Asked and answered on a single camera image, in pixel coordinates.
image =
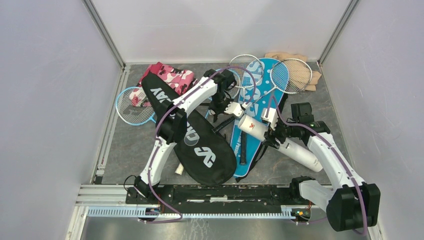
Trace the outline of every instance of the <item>white logo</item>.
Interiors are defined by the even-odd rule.
[[[154,88],[150,91],[159,100],[160,103],[162,103],[164,100],[168,100],[171,102],[170,98],[164,93],[162,88]],[[199,139],[200,137],[198,133],[196,132],[196,130],[194,130],[192,126],[190,126],[190,123],[187,121],[187,133],[184,137],[184,143],[187,146],[194,146],[199,142]]]
[[[196,147],[194,149],[194,152],[197,156],[203,157],[204,160],[203,163],[206,165],[206,167],[210,168],[215,162],[215,154],[212,152],[212,150],[209,147]]]

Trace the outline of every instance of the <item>metal corner post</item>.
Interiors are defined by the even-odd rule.
[[[324,51],[322,51],[321,56],[318,59],[318,63],[322,64],[326,60],[326,58],[328,57],[331,49],[333,48],[334,44],[336,43],[337,39],[339,38],[340,33],[345,28],[346,23],[348,22],[353,11],[357,7],[359,1],[360,0],[350,0],[349,4],[346,7],[346,10],[344,11],[343,15],[341,16],[340,21],[338,22],[338,24],[335,27],[330,39],[328,40],[327,45],[324,48]]]
[[[114,41],[111,38],[111,35],[109,34],[108,30],[106,29],[105,24],[103,23],[102,19],[100,18],[99,13],[96,10],[96,7],[94,6],[92,0],[82,0],[85,7],[87,8],[88,13],[90,14],[91,18],[93,19],[95,25],[97,26],[101,36],[103,37],[104,41],[106,42],[109,49],[112,51],[113,57],[115,58],[118,65],[123,69],[125,68],[125,61],[122,58],[121,54],[119,53],[117,46],[114,44]]]

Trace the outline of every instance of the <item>wall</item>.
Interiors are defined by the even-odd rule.
[[[120,68],[80,0],[2,1],[0,238],[64,239]]]
[[[271,51],[318,59],[349,0],[93,0],[126,62],[225,62]]]
[[[323,67],[356,170],[381,190],[387,240],[422,236],[423,11],[420,0],[361,1]]]

